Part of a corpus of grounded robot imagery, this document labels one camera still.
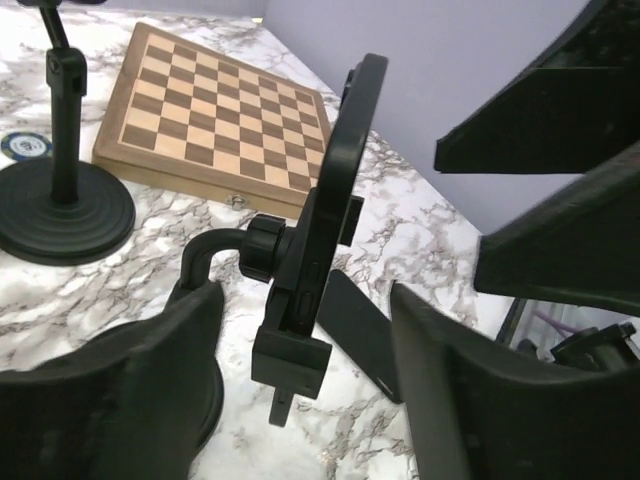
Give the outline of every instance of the cable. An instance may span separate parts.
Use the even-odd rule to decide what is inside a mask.
[[[570,334],[574,334],[574,333],[579,333],[580,332],[580,329],[574,328],[574,327],[570,327],[568,325],[565,325],[562,322],[558,322],[557,320],[554,320],[553,318],[551,318],[546,313],[542,313],[539,310],[535,310],[533,312],[533,315],[538,317],[540,320],[542,320],[543,322],[547,323],[551,327],[553,327],[554,330],[556,332],[558,332],[560,335],[562,335],[564,338],[568,337],[569,333]]]

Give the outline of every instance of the black pole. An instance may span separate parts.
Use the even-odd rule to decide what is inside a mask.
[[[53,176],[51,199],[67,205],[78,200],[80,118],[87,92],[87,63],[71,48],[55,8],[41,8],[53,49],[47,52],[47,84],[51,88]]]

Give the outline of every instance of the black phone mount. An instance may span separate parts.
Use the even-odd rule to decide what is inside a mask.
[[[89,263],[127,241],[135,206],[116,177],[79,160],[87,62],[69,46],[57,10],[60,2],[20,3],[40,8],[53,46],[46,54],[53,153],[0,171],[0,248],[43,265]]]
[[[324,380],[331,345],[312,338],[316,316],[338,244],[349,246],[364,200],[352,195],[365,142],[387,68],[368,54],[349,73],[333,133],[296,227],[283,218],[257,215],[246,231],[214,230],[189,242],[171,299],[208,281],[211,259],[240,252],[240,271],[273,279],[252,353],[251,378],[275,387],[269,422],[284,426],[294,395],[315,399]]]

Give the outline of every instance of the white marble surface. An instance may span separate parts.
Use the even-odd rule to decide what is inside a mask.
[[[225,20],[67,10],[72,44],[87,56],[81,154],[91,148],[138,21],[156,25],[240,60],[316,88],[331,119],[338,97],[265,29]],[[37,12],[0,8],[0,134],[50,135],[44,54]],[[2,158],[2,165],[9,160]],[[78,348],[97,332],[158,313],[178,277],[181,249],[211,228],[246,225],[254,212],[127,184],[138,209],[122,250],[80,268],[48,268],[0,253],[0,368],[29,369]],[[366,198],[355,244],[340,247],[343,268],[383,311],[393,279],[465,324],[494,335],[510,299],[473,291],[478,233],[409,164],[372,134],[356,193]],[[194,463],[193,478],[405,480],[415,477],[401,407],[378,393],[335,349],[320,397],[298,398],[286,428],[268,425],[271,389],[250,380],[250,352],[268,287],[241,277],[235,257],[214,261],[212,277],[228,304],[219,359],[226,405],[216,435]],[[326,338],[319,329],[316,335]]]

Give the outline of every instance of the checkered pattern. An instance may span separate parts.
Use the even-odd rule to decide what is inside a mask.
[[[308,192],[325,137],[314,98],[150,35],[120,143]]]

